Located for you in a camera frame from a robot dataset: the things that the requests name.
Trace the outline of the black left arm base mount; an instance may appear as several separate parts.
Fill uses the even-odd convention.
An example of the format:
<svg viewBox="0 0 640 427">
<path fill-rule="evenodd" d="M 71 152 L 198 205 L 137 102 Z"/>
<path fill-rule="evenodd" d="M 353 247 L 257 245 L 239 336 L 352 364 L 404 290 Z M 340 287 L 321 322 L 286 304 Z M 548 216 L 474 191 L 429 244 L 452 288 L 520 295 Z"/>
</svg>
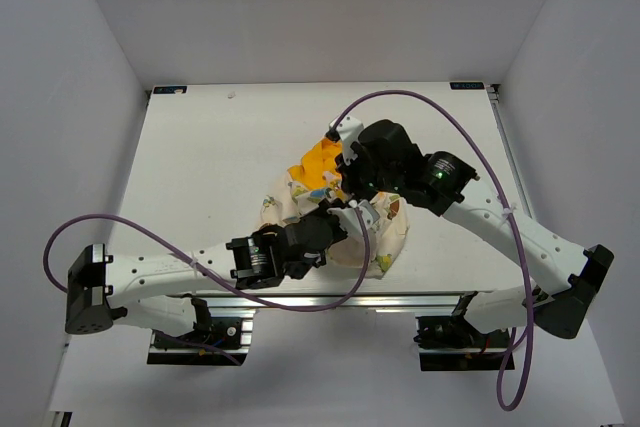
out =
<svg viewBox="0 0 640 427">
<path fill-rule="evenodd" d="M 148 365 L 241 366 L 249 352 L 254 312 L 214 308 L 205 299 L 192 298 L 195 308 L 191 330 L 177 336 L 152 335 Z"/>
</svg>

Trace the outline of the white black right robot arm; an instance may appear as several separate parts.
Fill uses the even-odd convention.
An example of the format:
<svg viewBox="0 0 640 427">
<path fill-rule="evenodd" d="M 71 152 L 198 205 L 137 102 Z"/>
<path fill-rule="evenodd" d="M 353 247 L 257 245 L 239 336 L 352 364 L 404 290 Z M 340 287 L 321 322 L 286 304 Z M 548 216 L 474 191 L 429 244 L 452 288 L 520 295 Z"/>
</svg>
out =
<svg viewBox="0 0 640 427">
<path fill-rule="evenodd" d="M 463 297 L 448 327 L 461 344 L 477 344 L 498 329 L 534 323 L 550 335 L 573 339 L 613 263 L 605 246 L 582 247 L 531 217 L 503 205 L 497 188 L 446 151 L 424 154 L 405 129 L 387 119 L 364 126 L 334 120 L 327 136 L 342 145 L 336 159 L 344 190 L 358 200 L 397 194 L 407 204 L 474 234 L 525 266 L 533 285 Z"/>
</svg>

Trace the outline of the yellow cream dinosaur print jacket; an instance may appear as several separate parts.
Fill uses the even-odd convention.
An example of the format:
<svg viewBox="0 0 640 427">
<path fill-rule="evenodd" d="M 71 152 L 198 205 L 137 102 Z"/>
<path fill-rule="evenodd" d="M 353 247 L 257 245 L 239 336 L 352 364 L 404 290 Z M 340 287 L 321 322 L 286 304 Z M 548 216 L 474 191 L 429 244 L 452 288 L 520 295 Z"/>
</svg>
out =
<svg viewBox="0 0 640 427">
<path fill-rule="evenodd" d="M 323 139 L 298 164 L 289 167 L 265 195 L 258 225 L 284 227 L 315 210 L 324 200 L 346 201 L 335 161 L 341 151 L 339 142 Z M 366 276 L 381 279 L 404 248 L 409 219 L 406 203 L 397 194 L 380 192 L 370 204 L 379 219 L 372 227 L 375 241 Z"/>
</svg>

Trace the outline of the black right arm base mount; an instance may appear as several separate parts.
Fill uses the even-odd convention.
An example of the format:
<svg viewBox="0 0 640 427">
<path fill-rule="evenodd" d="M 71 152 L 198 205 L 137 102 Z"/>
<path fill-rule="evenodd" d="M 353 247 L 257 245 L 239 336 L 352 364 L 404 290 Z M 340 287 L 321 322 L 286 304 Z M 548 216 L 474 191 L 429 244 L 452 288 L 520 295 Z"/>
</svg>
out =
<svg viewBox="0 0 640 427">
<path fill-rule="evenodd" d="M 480 333 L 463 314 L 476 295 L 460 297 L 453 312 L 445 316 L 417 318 L 414 343 L 419 350 L 422 372 L 498 371 L 509 345 L 506 331 Z"/>
</svg>

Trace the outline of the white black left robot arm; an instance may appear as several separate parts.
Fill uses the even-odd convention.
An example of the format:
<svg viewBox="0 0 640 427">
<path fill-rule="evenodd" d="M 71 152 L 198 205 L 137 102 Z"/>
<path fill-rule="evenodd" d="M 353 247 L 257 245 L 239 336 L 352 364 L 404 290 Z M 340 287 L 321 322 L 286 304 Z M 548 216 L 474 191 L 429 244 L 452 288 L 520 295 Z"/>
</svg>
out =
<svg viewBox="0 0 640 427">
<path fill-rule="evenodd" d="M 275 288 L 300 280 L 326 262 L 329 248 L 347 237 L 334 215 L 306 215 L 270 225 L 184 256 L 113 256 L 102 244 L 86 247 L 68 270 L 65 331 L 103 332 L 117 321 L 180 336 L 199 346 L 211 334 L 203 303 L 183 295 L 214 287 Z"/>
</svg>

